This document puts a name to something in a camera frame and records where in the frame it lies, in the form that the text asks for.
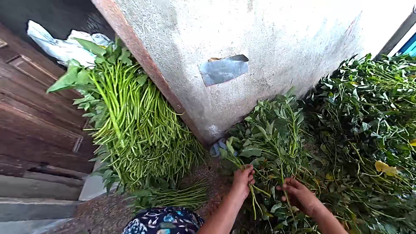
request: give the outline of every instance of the plastic bag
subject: plastic bag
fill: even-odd
[[[104,34],[72,30],[66,40],[59,40],[44,29],[40,24],[29,20],[27,23],[27,35],[32,38],[48,55],[56,58],[59,64],[68,66],[68,61],[75,59],[85,67],[94,66],[96,55],[84,49],[75,39],[81,38],[107,47],[111,40]]]

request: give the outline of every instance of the floral patterned clothing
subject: floral patterned clothing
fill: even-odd
[[[123,234],[194,234],[204,220],[184,207],[157,207],[140,211]]]

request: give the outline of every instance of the wooden door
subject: wooden door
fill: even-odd
[[[63,73],[0,24],[1,175],[34,179],[38,173],[38,178],[47,174],[82,180],[92,171],[94,163],[88,160],[94,147],[82,131],[86,118],[72,105],[80,94],[45,92]]]

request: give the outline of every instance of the person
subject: person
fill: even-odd
[[[151,208],[139,212],[123,230],[123,234],[229,234],[238,211],[248,197],[249,184],[254,184],[254,169],[246,165],[245,170],[234,173],[234,181],[230,192],[216,212],[204,224],[196,213],[183,207]],[[277,190],[287,191],[291,205],[312,217],[322,234],[347,234],[340,222],[320,202],[306,186],[294,178],[286,178],[283,187]]]

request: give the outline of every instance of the pile of vegetables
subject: pile of vegetables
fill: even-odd
[[[327,156],[322,196],[354,232],[416,231],[416,59],[344,61],[306,98]]]
[[[89,117],[95,152],[109,190],[119,182],[120,192],[136,195],[138,208],[187,202],[195,208],[205,199],[205,187],[196,184],[182,193],[198,199],[181,198],[177,184],[193,165],[203,160],[205,150],[169,105],[156,85],[120,39],[104,48],[76,39],[97,57],[83,67],[69,62],[68,70],[48,92],[77,89],[84,97],[74,104]]]
[[[344,61],[302,100],[259,101],[221,156],[252,163],[260,190],[236,233],[317,232],[273,187],[296,177],[351,233],[416,232],[416,59]]]

